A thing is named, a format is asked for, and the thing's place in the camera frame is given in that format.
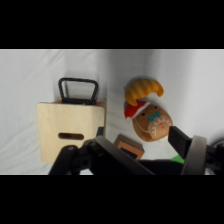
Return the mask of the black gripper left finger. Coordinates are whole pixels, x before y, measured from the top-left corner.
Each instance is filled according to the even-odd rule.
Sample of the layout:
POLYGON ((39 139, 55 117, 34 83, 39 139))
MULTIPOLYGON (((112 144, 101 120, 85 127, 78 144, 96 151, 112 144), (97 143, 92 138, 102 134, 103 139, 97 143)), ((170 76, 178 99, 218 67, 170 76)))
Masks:
POLYGON ((79 175, 86 169, 94 175, 153 175, 152 171, 103 136, 85 141, 80 148, 75 145, 64 146, 49 174, 79 175))

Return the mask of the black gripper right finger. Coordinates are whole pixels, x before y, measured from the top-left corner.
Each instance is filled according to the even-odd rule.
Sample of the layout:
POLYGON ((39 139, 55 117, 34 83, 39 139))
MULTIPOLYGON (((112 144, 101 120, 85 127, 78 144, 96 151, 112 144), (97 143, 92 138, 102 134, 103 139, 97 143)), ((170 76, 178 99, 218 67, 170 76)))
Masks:
POLYGON ((184 160, 182 175, 203 175, 206 169, 215 175, 224 175, 224 140, 209 146, 205 137, 189 138, 179 128, 171 126, 168 142, 184 160))

